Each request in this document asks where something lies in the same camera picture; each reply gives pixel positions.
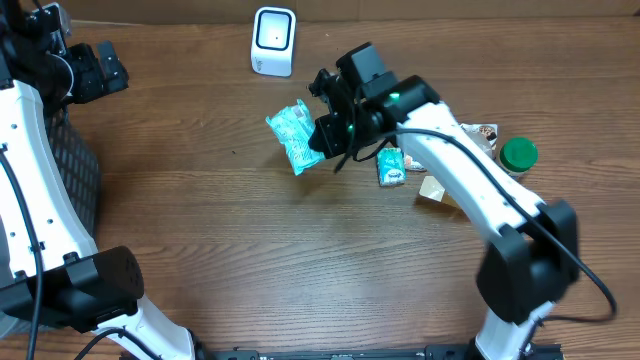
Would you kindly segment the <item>teal tissue pack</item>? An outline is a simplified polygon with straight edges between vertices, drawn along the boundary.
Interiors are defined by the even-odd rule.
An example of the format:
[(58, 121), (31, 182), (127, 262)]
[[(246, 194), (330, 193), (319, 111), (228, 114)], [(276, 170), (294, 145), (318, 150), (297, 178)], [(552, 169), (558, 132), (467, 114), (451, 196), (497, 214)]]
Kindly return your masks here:
[(406, 181), (403, 153), (399, 148), (383, 148), (376, 156), (379, 184), (397, 186)]

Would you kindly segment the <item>teal snack packet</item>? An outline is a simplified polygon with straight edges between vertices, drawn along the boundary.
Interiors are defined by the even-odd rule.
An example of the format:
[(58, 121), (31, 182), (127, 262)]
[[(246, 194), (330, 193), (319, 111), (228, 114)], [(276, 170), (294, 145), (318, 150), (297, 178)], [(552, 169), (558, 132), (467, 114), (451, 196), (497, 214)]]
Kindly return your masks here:
[(312, 150), (309, 145), (315, 125), (306, 104), (298, 99), (293, 106), (287, 106), (274, 116), (267, 116), (266, 123), (281, 145), (295, 176), (323, 162), (322, 152)]

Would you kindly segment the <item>brown clear snack bag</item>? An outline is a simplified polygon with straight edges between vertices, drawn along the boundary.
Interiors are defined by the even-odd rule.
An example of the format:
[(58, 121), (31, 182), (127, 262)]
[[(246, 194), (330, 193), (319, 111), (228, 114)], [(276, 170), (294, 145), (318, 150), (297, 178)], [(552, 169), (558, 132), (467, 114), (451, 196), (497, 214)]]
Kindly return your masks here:
[[(498, 127), (495, 124), (461, 124), (467, 136), (491, 159), (495, 158)], [(432, 175), (427, 175), (422, 182), (419, 195), (428, 200), (459, 208), (456, 201)]]

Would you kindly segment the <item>green lid jar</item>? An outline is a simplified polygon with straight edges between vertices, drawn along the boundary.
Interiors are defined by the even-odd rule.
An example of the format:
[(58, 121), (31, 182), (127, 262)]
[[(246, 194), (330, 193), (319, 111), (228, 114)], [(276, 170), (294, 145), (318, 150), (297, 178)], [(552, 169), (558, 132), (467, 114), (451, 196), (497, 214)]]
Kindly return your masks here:
[(538, 156), (538, 149), (532, 140), (515, 137), (506, 141), (500, 149), (499, 162), (511, 177), (518, 178), (536, 165)]

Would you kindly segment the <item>orange snack packet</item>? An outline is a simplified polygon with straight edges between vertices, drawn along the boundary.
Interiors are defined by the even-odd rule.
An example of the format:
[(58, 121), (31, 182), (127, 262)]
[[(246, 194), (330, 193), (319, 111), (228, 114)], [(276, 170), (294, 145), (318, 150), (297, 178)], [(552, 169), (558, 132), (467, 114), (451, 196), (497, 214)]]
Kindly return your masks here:
[(408, 154), (403, 155), (404, 166), (407, 171), (425, 172), (426, 168)]

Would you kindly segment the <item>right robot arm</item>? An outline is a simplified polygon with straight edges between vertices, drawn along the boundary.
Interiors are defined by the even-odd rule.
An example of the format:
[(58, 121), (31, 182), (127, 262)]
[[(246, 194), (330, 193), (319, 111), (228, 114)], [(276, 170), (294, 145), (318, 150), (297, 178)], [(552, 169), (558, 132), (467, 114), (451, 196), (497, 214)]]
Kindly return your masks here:
[(476, 277), (488, 307), (468, 345), (429, 345), (428, 359), (560, 359), (557, 345), (534, 345), (536, 328), (579, 277), (577, 216), (548, 205), (465, 134), (422, 78), (398, 80), (365, 43), (321, 69), (310, 93), (328, 105), (309, 146), (327, 158), (355, 156), (390, 140), (451, 195), (486, 243)]

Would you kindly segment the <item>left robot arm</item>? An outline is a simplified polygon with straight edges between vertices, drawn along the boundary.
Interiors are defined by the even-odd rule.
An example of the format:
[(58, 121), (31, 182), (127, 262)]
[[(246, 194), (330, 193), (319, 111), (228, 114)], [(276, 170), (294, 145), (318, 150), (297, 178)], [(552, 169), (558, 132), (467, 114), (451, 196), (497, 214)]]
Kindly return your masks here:
[(204, 359), (146, 296), (133, 253), (96, 245), (101, 171), (68, 108), (124, 90), (129, 76), (110, 42), (68, 46), (70, 33), (56, 3), (1, 2), (1, 333), (70, 327), (132, 359)]

